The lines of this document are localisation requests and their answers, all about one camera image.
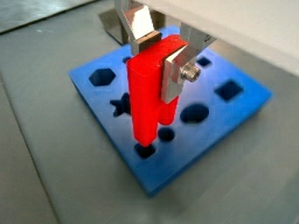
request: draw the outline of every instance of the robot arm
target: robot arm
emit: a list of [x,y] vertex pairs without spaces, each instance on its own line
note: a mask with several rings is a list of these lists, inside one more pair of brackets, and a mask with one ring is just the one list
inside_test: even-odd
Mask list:
[[[133,55],[162,40],[162,33],[155,30],[149,7],[133,0],[115,0],[117,12],[130,37]],[[201,76],[195,66],[197,55],[215,41],[215,38],[182,23],[181,39],[189,45],[165,60],[162,101],[170,103],[183,91],[185,81],[194,82]]]

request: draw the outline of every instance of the gray floor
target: gray floor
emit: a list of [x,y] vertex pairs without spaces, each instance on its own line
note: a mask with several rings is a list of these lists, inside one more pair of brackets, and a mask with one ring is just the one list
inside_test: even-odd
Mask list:
[[2,74],[0,183],[0,223],[58,223],[7,99]]
[[0,33],[95,0],[0,0]]
[[0,36],[0,69],[42,181],[66,224],[295,223],[299,79],[218,41],[213,49],[274,91],[261,113],[149,199],[69,71],[118,48],[93,3]]

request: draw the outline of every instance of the blue foam block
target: blue foam block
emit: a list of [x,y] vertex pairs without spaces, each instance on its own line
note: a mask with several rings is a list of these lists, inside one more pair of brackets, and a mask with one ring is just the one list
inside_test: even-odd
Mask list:
[[[166,37],[179,33],[179,28],[171,26],[162,32]],[[174,140],[166,142],[158,137],[153,143],[155,153],[145,159],[135,149],[131,116],[125,113],[114,117],[117,107],[110,103],[121,100],[129,91],[126,57],[131,57],[129,45],[73,70],[70,77],[145,191],[155,195],[211,146],[258,112],[271,93],[211,49],[206,49],[198,58],[201,78],[195,83],[185,83],[175,121],[170,126]],[[113,70],[117,78],[110,85],[95,87],[90,76],[106,68]],[[186,123],[181,114],[194,104],[205,105],[210,114],[199,123]]]

